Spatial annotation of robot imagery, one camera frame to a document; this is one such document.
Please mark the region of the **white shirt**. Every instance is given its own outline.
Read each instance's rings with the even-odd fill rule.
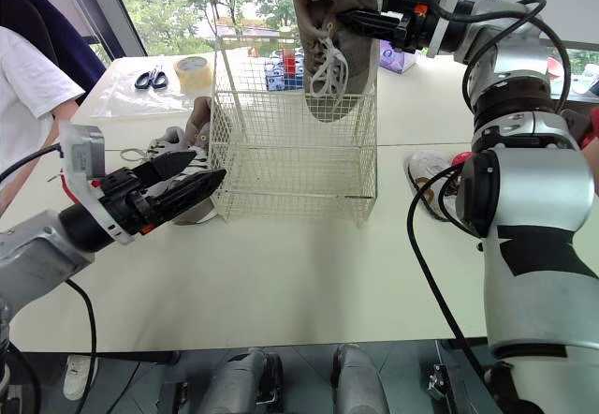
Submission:
[[[29,41],[0,27],[0,171],[39,150],[50,134],[51,111],[82,94]]]

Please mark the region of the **box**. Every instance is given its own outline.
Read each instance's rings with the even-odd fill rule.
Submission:
[[[395,52],[388,41],[381,41],[380,66],[398,74],[404,73],[416,62],[417,53]]]

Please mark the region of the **person's arm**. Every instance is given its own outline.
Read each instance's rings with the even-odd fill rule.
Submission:
[[[46,138],[46,141],[40,148],[43,149],[56,142],[56,139],[58,138],[59,121],[70,121],[73,115],[75,115],[78,107],[79,105],[77,105],[75,100],[68,100],[51,111],[51,114],[54,116],[52,129],[50,130],[48,138]],[[2,193],[0,194],[0,213],[3,213],[8,205],[14,200],[19,190],[29,178],[29,175],[31,175],[31,172],[33,172],[38,160],[39,158],[18,170],[14,179],[2,189]]]
[[[595,193],[599,195],[599,140],[597,138],[592,140],[582,149],[582,154],[591,166],[592,176],[595,180]]]

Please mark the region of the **sneaker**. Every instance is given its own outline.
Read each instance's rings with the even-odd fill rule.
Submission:
[[[189,175],[193,175],[194,173],[203,172],[210,169],[208,164],[208,155],[202,147],[192,145],[187,150],[193,150],[194,152],[196,152],[196,157],[191,160],[191,162],[183,170],[183,172],[181,172],[171,181],[169,188],[176,186],[181,180],[183,180],[185,177]],[[193,208],[190,208],[183,214],[180,214],[177,217],[175,217],[173,219],[173,223],[176,225],[201,224],[204,222],[208,222],[216,216],[217,212],[214,209],[212,201],[210,199],[205,199]]]
[[[91,360],[89,356],[69,355],[68,358],[66,358],[66,374],[63,394],[67,400],[75,401],[82,398],[83,392],[85,391],[87,376],[89,375],[90,363]],[[98,359],[95,360],[92,383],[95,380],[95,374],[97,374],[97,364]]]
[[[160,138],[156,138],[150,142],[148,149],[144,152],[140,149],[124,149],[121,151],[121,158],[125,161],[149,161],[166,152],[184,152],[187,150],[187,145],[184,140],[183,130],[178,126],[170,126]],[[137,154],[136,157],[129,157],[130,153]],[[171,180],[160,182],[148,189],[149,196],[159,196],[165,192]]]
[[[196,145],[208,152],[210,140],[211,97],[198,97],[185,126],[184,140],[187,145]]]
[[[312,115],[321,122],[339,120],[374,82],[378,41],[355,35],[337,20],[353,8],[377,10],[377,0],[293,0],[304,50],[303,86]]]
[[[427,183],[437,173],[451,166],[451,163],[435,152],[418,152],[410,158],[408,164],[408,177],[416,191],[418,191],[425,183]],[[437,219],[446,222],[441,208],[439,207],[438,195],[441,187],[447,181],[447,178],[442,178],[435,183],[424,193],[423,203],[431,215]],[[447,211],[456,216],[456,197],[457,191],[453,188],[444,198],[444,204]]]

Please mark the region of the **plastic bag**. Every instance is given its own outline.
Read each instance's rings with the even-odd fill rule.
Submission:
[[[182,92],[173,64],[181,56],[133,57],[115,60],[98,84],[102,89],[90,113],[92,117],[137,117],[188,114],[198,96],[210,96],[212,85],[201,90]],[[212,57],[208,60],[211,66]],[[168,78],[163,89],[136,89],[135,81],[144,72],[162,67]]]

